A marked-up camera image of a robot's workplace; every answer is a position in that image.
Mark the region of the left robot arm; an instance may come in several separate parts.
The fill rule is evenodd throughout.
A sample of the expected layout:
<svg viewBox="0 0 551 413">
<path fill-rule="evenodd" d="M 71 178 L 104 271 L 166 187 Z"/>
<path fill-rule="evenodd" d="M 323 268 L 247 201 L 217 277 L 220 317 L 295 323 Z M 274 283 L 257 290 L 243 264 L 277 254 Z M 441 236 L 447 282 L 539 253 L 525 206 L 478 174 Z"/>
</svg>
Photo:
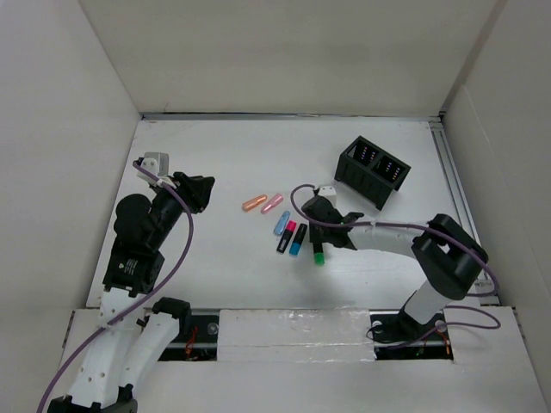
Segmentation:
<svg viewBox="0 0 551 413">
<path fill-rule="evenodd" d="M 98 328 L 60 367 L 84 355 L 77 377 L 62 397 L 45 395 L 47 412 L 135 412 L 138 389 L 171 341 L 191 333 L 188 302 L 160 298 L 149 316 L 143 305 L 165 285 L 160 248 L 181 216 L 202 213 L 210 201 L 211 176 L 155 177 L 147 173 L 153 199 L 124 197 L 115 209 L 115 241 L 102 284 Z"/>
</svg>

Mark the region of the blue cap black highlighter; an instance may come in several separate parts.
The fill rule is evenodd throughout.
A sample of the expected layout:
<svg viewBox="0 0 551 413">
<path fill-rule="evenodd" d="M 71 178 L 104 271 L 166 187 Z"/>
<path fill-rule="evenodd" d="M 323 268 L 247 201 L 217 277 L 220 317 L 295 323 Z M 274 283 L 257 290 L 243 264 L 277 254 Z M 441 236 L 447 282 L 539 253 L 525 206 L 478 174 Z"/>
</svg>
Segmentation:
<svg viewBox="0 0 551 413">
<path fill-rule="evenodd" d="M 291 256 L 297 256 L 300 252 L 301 246 L 304 242 L 304 238 L 306 236 L 306 232 L 308 230 L 307 224 L 300 224 L 298 229 L 296 230 L 296 233 L 294 234 L 293 241 L 291 243 L 291 246 L 289 248 L 289 254 Z"/>
</svg>

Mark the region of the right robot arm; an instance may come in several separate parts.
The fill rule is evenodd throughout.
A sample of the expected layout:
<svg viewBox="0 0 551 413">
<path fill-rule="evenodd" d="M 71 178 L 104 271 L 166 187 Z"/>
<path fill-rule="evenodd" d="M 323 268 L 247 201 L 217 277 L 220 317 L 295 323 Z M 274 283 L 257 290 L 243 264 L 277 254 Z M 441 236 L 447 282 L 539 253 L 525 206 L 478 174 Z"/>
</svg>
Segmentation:
<svg viewBox="0 0 551 413">
<path fill-rule="evenodd" d="M 407 256 L 422 269 L 425 282 L 398 314 L 369 330 L 375 342 L 403 346 L 426 338 L 436 327 L 443 328 L 437 316 L 447 305 L 465 299 L 487 269 L 487 253 L 446 214 L 439 213 L 425 224 L 362 221 L 362 213 L 342 215 L 320 194 L 300 210 L 313 225 L 317 243 Z"/>
</svg>

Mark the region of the green cap black highlighter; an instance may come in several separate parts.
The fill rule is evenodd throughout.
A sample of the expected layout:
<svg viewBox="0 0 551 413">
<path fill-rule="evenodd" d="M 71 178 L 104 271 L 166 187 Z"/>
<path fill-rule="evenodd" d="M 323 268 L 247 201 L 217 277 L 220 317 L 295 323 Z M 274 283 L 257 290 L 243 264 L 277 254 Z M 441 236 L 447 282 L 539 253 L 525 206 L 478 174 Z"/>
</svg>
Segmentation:
<svg viewBox="0 0 551 413">
<path fill-rule="evenodd" d="M 313 260 L 317 266 L 325 265 L 325 253 L 322 243 L 314 242 L 313 243 Z"/>
</svg>

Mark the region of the pink cap black highlighter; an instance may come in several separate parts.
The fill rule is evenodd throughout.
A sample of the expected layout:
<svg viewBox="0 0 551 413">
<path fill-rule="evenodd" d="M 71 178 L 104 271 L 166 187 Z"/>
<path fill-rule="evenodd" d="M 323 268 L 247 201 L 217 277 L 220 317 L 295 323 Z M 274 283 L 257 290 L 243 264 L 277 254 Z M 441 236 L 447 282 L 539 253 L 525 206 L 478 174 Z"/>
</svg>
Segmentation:
<svg viewBox="0 0 551 413">
<path fill-rule="evenodd" d="M 293 220 L 289 220 L 280 237 L 279 244 L 276 247 L 276 251 L 278 253 L 283 254 L 286 251 L 291 241 L 291 238 L 294 234 L 295 228 L 296 228 L 296 222 Z"/>
</svg>

